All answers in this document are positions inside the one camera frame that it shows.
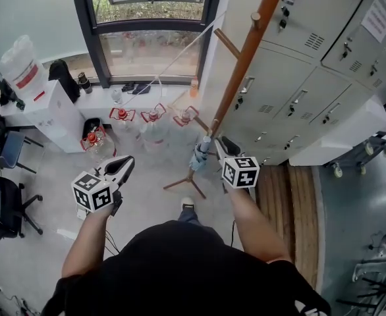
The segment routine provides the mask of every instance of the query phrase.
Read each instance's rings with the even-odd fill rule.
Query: paper notice
[[[383,41],[386,35],[386,10],[379,0],[375,0],[370,6],[364,16],[362,26],[367,29],[377,41]]]

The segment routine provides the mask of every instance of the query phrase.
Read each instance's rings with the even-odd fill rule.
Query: window frame
[[[100,35],[116,32],[130,32],[135,30],[175,30],[188,32],[203,32],[216,16],[219,0],[204,0],[204,11],[201,20],[189,20],[179,18],[154,18],[119,20],[113,22],[97,23],[92,0],[74,0],[80,28],[90,54],[92,64],[97,73],[97,78],[90,78],[102,88],[109,88],[111,84],[125,82],[151,82],[154,75],[127,75],[112,76],[105,54],[103,52]],[[199,82],[202,77],[207,49],[211,39],[211,30],[203,36],[202,48],[198,58],[196,75]],[[164,76],[161,81],[166,84],[190,84],[191,76]]]

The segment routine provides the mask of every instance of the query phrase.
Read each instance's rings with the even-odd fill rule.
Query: white box
[[[90,212],[95,212],[113,203],[111,183],[90,173],[80,173],[73,180],[72,189],[77,204]]]
[[[84,152],[80,145],[84,118],[58,80],[49,81],[38,100],[27,102],[23,114],[64,152]]]
[[[222,177],[233,188],[251,188],[256,186],[259,175],[259,163],[255,157],[225,158]]]

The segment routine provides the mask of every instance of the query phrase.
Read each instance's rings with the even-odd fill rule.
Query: wooden pole
[[[260,2],[258,11],[252,13],[252,15],[250,16],[252,19],[252,26],[250,27],[246,41],[244,42],[244,45],[240,52],[238,52],[238,49],[221,30],[215,30],[215,34],[218,36],[218,38],[227,46],[229,51],[235,57],[237,57],[237,63],[234,67],[233,74],[231,75],[231,78],[227,84],[227,88],[225,89],[221,103],[218,106],[218,110],[215,114],[213,122],[209,130],[207,130],[207,133],[210,134],[212,138],[215,136],[219,126],[221,125],[221,122],[225,114],[227,113],[231,102],[233,101],[238,91],[238,88],[240,87],[241,82],[243,81],[244,76],[247,73],[248,67],[250,66],[250,63],[253,60],[254,54],[258,50],[259,44],[263,38],[263,35],[265,34],[266,28],[271,20],[273,12],[275,12],[275,9],[277,8],[278,1],[279,0],[262,0]],[[196,122],[198,122],[198,124],[202,128],[207,128],[206,124],[199,117],[196,117],[195,119]],[[194,171],[189,167],[186,178],[165,186],[164,190],[181,184],[182,182],[190,182],[200,193],[200,195],[204,199],[206,199],[204,193],[194,182],[193,176]]]

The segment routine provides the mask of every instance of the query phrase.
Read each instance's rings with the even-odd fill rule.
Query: black bag
[[[53,64],[49,67],[49,77],[48,80],[58,80],[61,83],[64,91],[74,103],[77,101],[80,96],[79,85],[73,80],[73,77],[70,75],[69,68],[63,60],[55,60]]]

